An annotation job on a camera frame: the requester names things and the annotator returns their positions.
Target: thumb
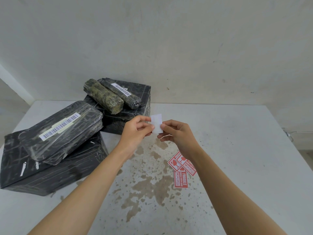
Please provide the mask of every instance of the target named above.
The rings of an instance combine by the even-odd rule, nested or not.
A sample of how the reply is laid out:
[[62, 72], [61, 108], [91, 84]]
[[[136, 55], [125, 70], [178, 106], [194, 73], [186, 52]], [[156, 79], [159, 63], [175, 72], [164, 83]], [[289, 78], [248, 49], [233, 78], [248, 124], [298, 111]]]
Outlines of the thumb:
[[144, 137], [146, 134], [151, 133], [152, 130], [154, 130], [154, 125], [145, 127], [143, 130], [140, 130], [140, 133], [143, 134]]
[[176, 134], [176, 130], [170, 126], [167, 126], [166, 124], [161, 124], [160, 127], [162, 130], [164, 130], [165, 132], [169, 133], [172, 136], [174, 136]]

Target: table top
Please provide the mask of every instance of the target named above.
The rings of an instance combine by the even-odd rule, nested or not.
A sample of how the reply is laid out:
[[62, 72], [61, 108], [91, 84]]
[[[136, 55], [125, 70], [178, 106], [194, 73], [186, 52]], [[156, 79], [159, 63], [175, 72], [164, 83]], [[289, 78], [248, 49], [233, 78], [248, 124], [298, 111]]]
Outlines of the table top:
[[[36, 101], [14, 131], [72, 102]], [[151, 114], [190, 125], [224, 173], [288, 234], [313, 231], [313, 172], [265, 106], [151, 104]], [[120, 136], [101, 133], [109, 151]], [[174, 143], [146, 137], [117, 175], [89, 234], [225, 234], [198, 174], [173, 187]], [[26, 234], [77, 183], [45, 197], [0, 190], [2, 234]]]

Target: red fragile sticker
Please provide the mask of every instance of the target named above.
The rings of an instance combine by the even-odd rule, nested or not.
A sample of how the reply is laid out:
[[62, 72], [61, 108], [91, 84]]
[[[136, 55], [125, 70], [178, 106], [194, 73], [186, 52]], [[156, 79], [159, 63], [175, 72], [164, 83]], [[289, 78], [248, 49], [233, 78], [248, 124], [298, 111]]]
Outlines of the red fragile sticker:
[[180, 165], [179, 162], [176, 161], [176, 158], [178, 158], [180, 155], [182, 155], [180, 153], [180, 151], [178, 151], [178, 153], [176, 153], [174, 155], [174, 157], [172, 157], [167, 163], [174, 169], [174, 171], [178, 171], [179, 169], [182, 168], [182, 165]]
[[174, 171], [174, 187], [188, 188], [187, 172], [181, 168], [179, 171]]
[[197, 171], [195, 169], [195, 167], [193, 166], [193, 164], [187, 160], [186, 158], [184, 158], [184, 156], [182, 154], [179, 155], [179, 157], [176, 159], [176, 161], [182, 165], [183, 168], [186, 169], [186, 171], [188, 171], [188, 173], [192, 176], [194, 176]]

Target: person's left arm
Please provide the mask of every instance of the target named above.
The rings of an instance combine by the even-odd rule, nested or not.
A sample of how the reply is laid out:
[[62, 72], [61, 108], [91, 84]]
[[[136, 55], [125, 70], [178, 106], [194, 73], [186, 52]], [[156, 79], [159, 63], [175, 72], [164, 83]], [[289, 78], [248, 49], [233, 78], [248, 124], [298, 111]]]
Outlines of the person's left arm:
[[87, 234], [117, 172], [132, 156], [142, 139], [154, 129], [153, 125], [144, 121], [151, 121], [151, 118], [136, 116], [127, 122], [114, 150], [29, 235]]

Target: black plastic wrapping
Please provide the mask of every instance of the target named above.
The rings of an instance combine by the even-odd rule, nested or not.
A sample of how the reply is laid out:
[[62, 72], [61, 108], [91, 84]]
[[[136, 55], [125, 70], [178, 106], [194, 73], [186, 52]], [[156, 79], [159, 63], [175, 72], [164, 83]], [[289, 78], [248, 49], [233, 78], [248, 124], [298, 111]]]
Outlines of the black plastic wrapping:
[[110, 78], [101, 78], [100, 83], [109, 90], [111, 90], [113, 93], [117, 94], [120, 98], [122, 98], [124, 103], [128, 105], [131, 109], [134, 110], [140, 106], [141, 98], [132, 94], [130, 90], [123, 89], [123, 87], [119, 85], [117, 85], [118, 88], [116, 88], [112, 85], [117, 84], [114, 80]]
[[115, 93], [106, 89], [95, 79], [89, 79], [84, 84], [84, 91], [110, 114], [117, 114], [123, 109], [124, 101]]
[[[74, 121], [45, 139], [45, 141], [40, 138], [40, 135], [43, 138], [44, 133], [49, 132], [73, 114], [76, 115]], [[33, 127], [24, 130], [18, 138], [26, 152], [34, 160], [57, 165], [102, 128], [102, 117], [103, 114], [99, 110], [86, 102], [74, 102]]]
[[28, 155], [18, 139], [21, 132], [5, 136], [0, 172], [2, 189], [45, 196], [89, 175], [108, 155], [98, 132], [52, 166], [34, 161]]
[[94, 106], [96, 109], [103, 113], [103, 128], [101, 131], [122, 134], [125, 123], [134, 118], [137, 115], [150, 116], [150, 96], [151, 96], [151, 86], [143, 85], [139, 83], [126, 82], [114, 80], [121, 87], [125, 87], [132, 94], [138, 96], [141, 99], [140, 106], [132, 110], [124, 104], [122, 111], [116, 115], [110, 114], [103, 107], [100, 106], [94, 99], [90, 96], [86, 96], [84, 101]]

